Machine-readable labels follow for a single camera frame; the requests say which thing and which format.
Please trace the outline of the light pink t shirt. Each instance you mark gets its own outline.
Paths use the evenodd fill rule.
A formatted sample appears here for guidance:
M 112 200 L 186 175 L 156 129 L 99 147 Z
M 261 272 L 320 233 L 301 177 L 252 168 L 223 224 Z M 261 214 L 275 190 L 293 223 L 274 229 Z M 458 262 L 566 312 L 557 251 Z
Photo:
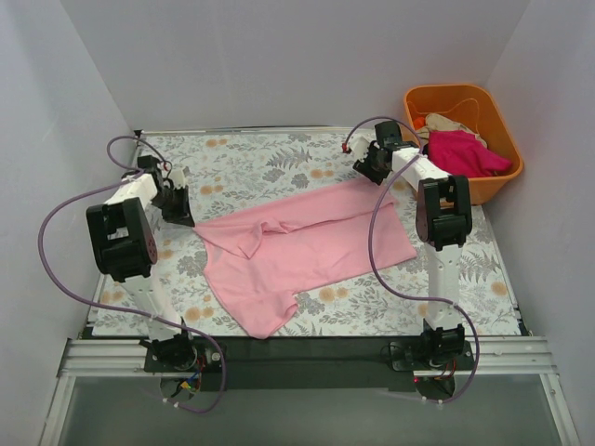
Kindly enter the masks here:
M 356 178 L 199 223 L 206 281 L 248 335 L 265 339 L 294 316 L 297 294 L 416 257 L 394 203 Z

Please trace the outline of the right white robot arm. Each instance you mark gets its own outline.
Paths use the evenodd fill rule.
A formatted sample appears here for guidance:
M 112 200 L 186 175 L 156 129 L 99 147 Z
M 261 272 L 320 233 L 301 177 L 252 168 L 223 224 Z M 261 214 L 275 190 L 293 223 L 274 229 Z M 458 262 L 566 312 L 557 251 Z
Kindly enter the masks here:
M 386 116 L 373 118 L 373 140 L 351 130 L 342 150 L 354 157 L 353 168 L 377 185 L 390 188 L 404 178 L 416 192 L 416 233 L 428 261 L 427 312 L 418 336 L 390 344 L 397 371 L 417 367 L 454 368 L 470 357 L 465 329 L 469 315 L 459 306 L 459 270 L 462 248 L 472 230 L 469 181 L 435 166 L 423 153 L 420 137 L 403 140 L 404 123 Z

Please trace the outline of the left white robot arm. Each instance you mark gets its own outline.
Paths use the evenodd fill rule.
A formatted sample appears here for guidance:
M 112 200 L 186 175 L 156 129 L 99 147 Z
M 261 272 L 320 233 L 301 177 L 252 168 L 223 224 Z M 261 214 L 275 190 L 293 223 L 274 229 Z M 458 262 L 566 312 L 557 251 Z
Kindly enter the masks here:
M 146 209 L 152 205 L 165 222 L 192 228 L 189 187 L 183 171 L 163 174 L 154 156 L 140 156 L 138 168 L 138 178 L 126 175 L 112 198 L 87 208 L 93 253 L 99 271 L 120 283 L 135 309 L 147 315 L 149 340 L 143 346 L 160 363 L 186 372 L 196 364 L 198 350 L 171 298 L 152 275 L 158 248 Z

